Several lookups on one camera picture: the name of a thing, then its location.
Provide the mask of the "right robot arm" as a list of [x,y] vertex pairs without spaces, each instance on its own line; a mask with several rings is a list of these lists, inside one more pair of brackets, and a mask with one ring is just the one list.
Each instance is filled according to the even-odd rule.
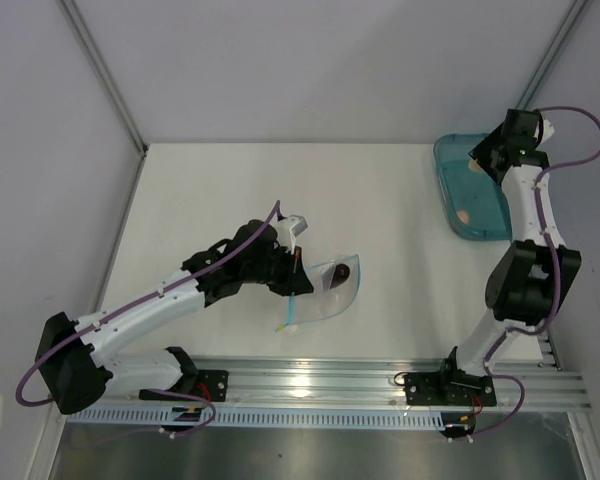
[[487,280],[482,320],[441,366],[436,389],[448,403],[491,388],[501,354],[548,328],[580,269],[581,254],[567,247],[553,215],[544,133],[539,111],[510,109],[470,153],[507,201],[512,241]]

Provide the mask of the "purple eggplant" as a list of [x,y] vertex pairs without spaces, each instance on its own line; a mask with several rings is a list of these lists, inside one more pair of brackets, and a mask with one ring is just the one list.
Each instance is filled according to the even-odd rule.
[[334,290],[345,284],[351,275],[350,267],[345,263],[330,265],[322,276],[323,288],[326,291]]

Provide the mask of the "clear zip top bag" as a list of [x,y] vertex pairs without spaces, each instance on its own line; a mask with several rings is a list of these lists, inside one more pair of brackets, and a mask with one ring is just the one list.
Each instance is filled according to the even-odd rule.
[[[345,263],[350,267],[349,280],[340,287],[326,291],[322,276],[330,265]],[[314,292],[291,296],[284,321],[277,332],[295,330],[298,326],[328,320],[340,315],[355,301],[360,288],[360,258],[357,254],[339,256],[335,259],[304,268],[314,286]]]

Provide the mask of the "pink egg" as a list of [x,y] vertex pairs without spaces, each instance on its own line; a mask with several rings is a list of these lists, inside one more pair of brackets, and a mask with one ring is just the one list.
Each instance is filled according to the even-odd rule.
[[467,211],[464,210],[458,210],[457,211],[457,216],[458,218],[464,223],[464,224],[468,224],[470,221],[470,217]]

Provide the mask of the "cream white egg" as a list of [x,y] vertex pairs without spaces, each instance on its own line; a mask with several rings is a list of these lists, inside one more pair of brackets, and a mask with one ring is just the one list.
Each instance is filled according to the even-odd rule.
[[476,160],[474,160],[474,159],[471,159],[471,160],[468,162],[468,168],[469,168],[469,169],[470,169],[472,172],[474,172],[474,173],[477,173],[477,174],[483,174],[483,173],[484,173],[484,170],[482,169],[482,167],[481,167],[481,166],[479,165],[479,163],[478,163]]

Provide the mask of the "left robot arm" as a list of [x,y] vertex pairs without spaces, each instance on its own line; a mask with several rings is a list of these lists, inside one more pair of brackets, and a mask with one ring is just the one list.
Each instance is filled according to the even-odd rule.
[[71,415],[105,396],[189,398],[199,373],[183,348],[169,346],[153,355],[125,355],[123,349],[170,321],[238,294],[245,285],[264,285],[281,297],[312,293],[297,244],[306,228],[297,215],[281,216],[274,224],[251,220],[233,238],[194,254],[155,289],[111,313],[50,317],[35,361],[51,402]]

